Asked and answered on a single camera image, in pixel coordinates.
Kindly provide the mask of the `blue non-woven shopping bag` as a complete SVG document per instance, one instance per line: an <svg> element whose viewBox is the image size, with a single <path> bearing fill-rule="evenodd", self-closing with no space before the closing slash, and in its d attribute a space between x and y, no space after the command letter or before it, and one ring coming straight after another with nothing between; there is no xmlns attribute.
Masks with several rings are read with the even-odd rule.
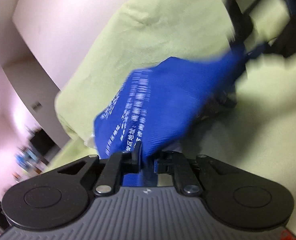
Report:
<svg viewBox="0 0 296 240"><path fill-rule="evenodd" d="M141 144L143 168L126 174L124 186L156 186L157 152L174 149L198 118L207 118L237 104L235 83L245 64L267 45L250 52L232 44L220 57L191 61L169 57L160 64L133 70L108 106L94 119L94 143L100 158L133 151Z"/></svg>

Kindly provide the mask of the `black cabinet in background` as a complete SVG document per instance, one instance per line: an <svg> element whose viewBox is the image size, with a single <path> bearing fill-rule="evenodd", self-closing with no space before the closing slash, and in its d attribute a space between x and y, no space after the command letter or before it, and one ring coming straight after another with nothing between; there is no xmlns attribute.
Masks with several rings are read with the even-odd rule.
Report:
<svg viewBox="0 0 296 240"><path fill-rule="evenodd" d="M45 157L46 154L56 146L56 143L43 129L35 131L29 142L33 152L41 157Z"/></svg>

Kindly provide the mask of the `light green sofa cover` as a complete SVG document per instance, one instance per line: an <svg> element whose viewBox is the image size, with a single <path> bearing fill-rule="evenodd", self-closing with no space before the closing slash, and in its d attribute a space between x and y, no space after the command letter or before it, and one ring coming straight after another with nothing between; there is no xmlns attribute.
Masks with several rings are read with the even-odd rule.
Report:
<svg viewBox="0 0 296 240"><path fill-rule="evenodd" d="M197 60L224 52L232 24L222 1L124 3L56 96L56 114L70 141L49 170L96 153L86 144L93 121L132 70L171 56ZM296 233L296 54L249 62L237 97L236 109L198 124L182 151L188 157L209 154L286 186L295 198L288 226Z"/></svg>

